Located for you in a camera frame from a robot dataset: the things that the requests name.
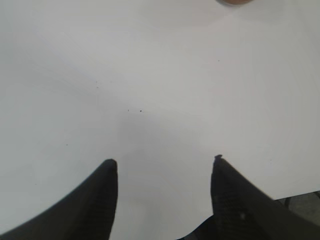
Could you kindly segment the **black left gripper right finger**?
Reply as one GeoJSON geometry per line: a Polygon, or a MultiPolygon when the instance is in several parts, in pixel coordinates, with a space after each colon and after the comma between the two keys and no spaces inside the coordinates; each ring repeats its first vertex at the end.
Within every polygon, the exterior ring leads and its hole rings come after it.
{"type": "Polygon", "coordinates": [[[196,240],[318,240],[320,228],[277,203],[241,175],[222,155],[214,158],[210,195],[213,215],[196,240]]]}

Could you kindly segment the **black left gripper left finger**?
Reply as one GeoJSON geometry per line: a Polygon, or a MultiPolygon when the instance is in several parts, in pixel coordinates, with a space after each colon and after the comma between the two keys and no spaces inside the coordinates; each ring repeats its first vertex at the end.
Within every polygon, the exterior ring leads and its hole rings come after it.
{"type": "Polygon", "coordinates": [[[2,240],[108,240],[116,215],[118,167],[105,160],[78,187],[2,240]]]}

